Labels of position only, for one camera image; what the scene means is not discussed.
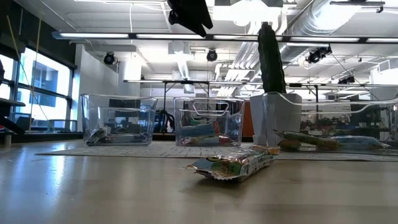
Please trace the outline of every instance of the cactus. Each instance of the cactus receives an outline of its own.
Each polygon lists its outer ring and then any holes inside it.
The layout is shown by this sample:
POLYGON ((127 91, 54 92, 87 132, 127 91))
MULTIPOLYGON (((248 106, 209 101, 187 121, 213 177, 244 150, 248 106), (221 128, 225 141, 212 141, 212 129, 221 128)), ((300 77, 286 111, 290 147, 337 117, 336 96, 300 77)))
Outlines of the cactus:
POLYGON ((259 31, 259 56, 262 87, 266 93, 286 93, 285 73, 280 59, 275 32, 268 22, 263 22, 259 31))

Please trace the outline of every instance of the security camera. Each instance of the security camera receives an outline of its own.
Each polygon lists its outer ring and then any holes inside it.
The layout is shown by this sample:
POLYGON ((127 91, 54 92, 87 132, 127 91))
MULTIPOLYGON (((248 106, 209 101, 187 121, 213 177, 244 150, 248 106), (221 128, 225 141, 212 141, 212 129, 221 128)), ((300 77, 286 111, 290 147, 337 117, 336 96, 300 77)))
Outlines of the security camera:
POLYGON ((114 57, 114 52, 108 52, 108 53, 106 53, 106 56, 105 56, 105 58, 104 58, 104 63, 105 63, 106 65, 114 65, 114 64, 116 64, 116 62, 117 62, 117 60, 116 60, 116 58, 114 57))
POLYGON ((305 59, 308 63, 318 63, 327 55, 332 54, 331 47, 319 47, 315 51, 310 52, 310 55, 305 59))
POLYGON ((210 49, 207 53, 207 61, 214 62, 217 60, 217 53, 215 49, 210 49))

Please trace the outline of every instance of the ceiling light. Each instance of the ceiling light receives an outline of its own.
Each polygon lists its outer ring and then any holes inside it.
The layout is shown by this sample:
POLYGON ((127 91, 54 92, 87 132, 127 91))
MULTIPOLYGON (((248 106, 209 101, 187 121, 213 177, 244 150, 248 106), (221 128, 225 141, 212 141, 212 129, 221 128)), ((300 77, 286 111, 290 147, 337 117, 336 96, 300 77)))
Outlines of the ceiling light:
POLYGON ((161 80, 125 80, 124 82, 129 83, 163 83, 161 80))
POLYGON ((331 1, 331 5, 336 6, 382 6, 384 1, 331 1))
POLYGON ((329 47, 328 44, 316 44, 316 43, 286 43, 289 47, 329 47))
POLYGON ((138 39, 190 39, 190 40, 203 40, 204 37, 201 37, 196 34, 137 34, 138 39))
POLYGON ((398 38, 369 38, 366 42, 373 43, 373 42, 394 42, 398 43, 398 38))
POLYGON ((356 37, 292 37, 291 41, 297 42, 357 42, 356 37))
POLYGON ((69 39, 128 39, 129 34, 59 33, 69 39))
POLYGON ((246 83, 247 85, 262 85, 263 83, 246 83))
POLYGON ((126 3, 126 4, 160 4, 165 3, 166 1, 160 0, 145 0, 145 1, 138 1, 138 0, 75 0, 76 2, 102 2, 102 3, 126 3))
POLYGON ((243 82, 209 82, 209 84, 221 84, 221 85, 242 85, 243 82))
POLYGON ((214 35, 215 40, 257 40, 257 35, 214 35))

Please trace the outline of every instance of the potted plant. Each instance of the potted plant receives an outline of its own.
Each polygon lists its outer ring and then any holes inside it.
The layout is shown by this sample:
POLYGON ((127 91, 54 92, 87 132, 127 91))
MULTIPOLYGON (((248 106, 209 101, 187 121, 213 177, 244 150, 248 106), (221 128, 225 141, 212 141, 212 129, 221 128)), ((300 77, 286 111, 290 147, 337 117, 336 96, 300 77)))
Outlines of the potted plant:
POLYGON ((278 131, 300 131, 302 98, 286 93, 285 73, 272 27, 264 22, 258 36, 263 95, 250 97, 255 144, 276 146, 278 131))

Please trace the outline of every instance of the foil wrapper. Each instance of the foil wrapper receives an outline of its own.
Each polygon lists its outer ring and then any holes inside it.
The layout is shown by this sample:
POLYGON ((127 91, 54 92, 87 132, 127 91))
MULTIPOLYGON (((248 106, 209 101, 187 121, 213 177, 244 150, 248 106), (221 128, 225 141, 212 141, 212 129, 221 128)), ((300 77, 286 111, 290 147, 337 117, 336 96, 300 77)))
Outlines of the foil wrapper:
POLYGON ((244 181, 253 173, 270 166, 279 155, 279 147, 254 145, 224 155, 201 158, 184 169, 217 180, 244 181))

